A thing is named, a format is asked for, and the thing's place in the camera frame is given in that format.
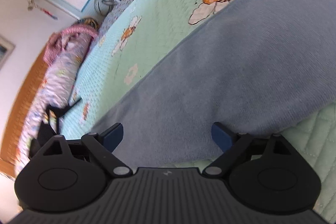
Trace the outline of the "blue fleece pants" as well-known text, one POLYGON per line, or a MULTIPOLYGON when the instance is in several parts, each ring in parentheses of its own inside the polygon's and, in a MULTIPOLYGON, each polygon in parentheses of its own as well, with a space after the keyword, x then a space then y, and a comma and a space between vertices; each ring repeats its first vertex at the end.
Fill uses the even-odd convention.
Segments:
POLYGON ((193 30, 93 127, 125 164, 216 157, 214 122, 268 136, 335 101, 335 0, 234 0, 193 30))

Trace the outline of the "wooden headboard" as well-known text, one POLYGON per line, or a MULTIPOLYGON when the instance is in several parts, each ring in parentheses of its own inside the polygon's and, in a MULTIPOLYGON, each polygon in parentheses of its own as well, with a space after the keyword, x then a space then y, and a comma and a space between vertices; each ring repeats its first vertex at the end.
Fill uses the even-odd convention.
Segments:
POLYGON ((15 98, 6 128, 1 139, 1 174, 15 178, 15 161, 18 152, 18 141, 28 110, 42 83, 48 68, 43 61, 44 52, 41 51, 15 98))

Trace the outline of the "pink knitted blanket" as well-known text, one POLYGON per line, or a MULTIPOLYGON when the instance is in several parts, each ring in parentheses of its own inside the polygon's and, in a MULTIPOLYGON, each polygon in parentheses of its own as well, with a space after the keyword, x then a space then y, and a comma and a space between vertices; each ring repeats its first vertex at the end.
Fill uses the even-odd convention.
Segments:
POLYGON ((89 35, 92 39, 98 36, 100 26, 96 19, 87 17, 82 18, 59 32, 54 32, 46 45, 43 61, 49 66, 54 62, 56 57, 66 50, 68 42, 78 37, 80 34, 89 35))

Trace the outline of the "framed wedding photo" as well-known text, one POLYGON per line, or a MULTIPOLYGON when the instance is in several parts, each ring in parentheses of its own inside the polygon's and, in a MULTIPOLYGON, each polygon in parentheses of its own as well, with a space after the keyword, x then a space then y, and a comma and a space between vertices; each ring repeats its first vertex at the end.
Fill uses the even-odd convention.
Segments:
POLYGON ((7 41, 3 37, 0 37, 0 69, 4 66, 6 60, 12 54, 15 49, 15 45, 12 42, 7 41))

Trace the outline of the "green quilted bee bedspread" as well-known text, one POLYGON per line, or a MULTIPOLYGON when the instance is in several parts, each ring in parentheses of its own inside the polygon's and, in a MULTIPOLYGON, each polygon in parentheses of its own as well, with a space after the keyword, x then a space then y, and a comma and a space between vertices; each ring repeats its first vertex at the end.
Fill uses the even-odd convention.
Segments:
MULTIPOLYGON (((83 99, 63 120, 61 134, 80 139, 182 39, 213 14, 195 25, 188 20, 196 0, 134 0, 123 13, 108 16, 100 36, 77 74, 70 102, 83 99), (112 52, 123 31, 141 18, 126 47, 112 52)), ((284 132, 320 176, 321 194, 314 207, 335 223, 335 103, 284 132)))

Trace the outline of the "wall lamp with tassel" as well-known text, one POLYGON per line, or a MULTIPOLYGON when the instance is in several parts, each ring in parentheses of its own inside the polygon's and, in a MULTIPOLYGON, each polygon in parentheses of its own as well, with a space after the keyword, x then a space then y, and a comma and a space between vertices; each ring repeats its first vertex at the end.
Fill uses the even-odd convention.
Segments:
POLYGON ((27 9, 29 11, 33 11, 33 9, 37 9, 41 11, 42 13, 46 14, 47 16, 49 16, 50 18, 52 18, 53 20, 58 20, 58 17, 56 15, 46 10, 45 8, 42 8, 41 6, 39 6, 37 3, 35 3, 35 0, 27 0, 27 3, 28 3, 27 9))

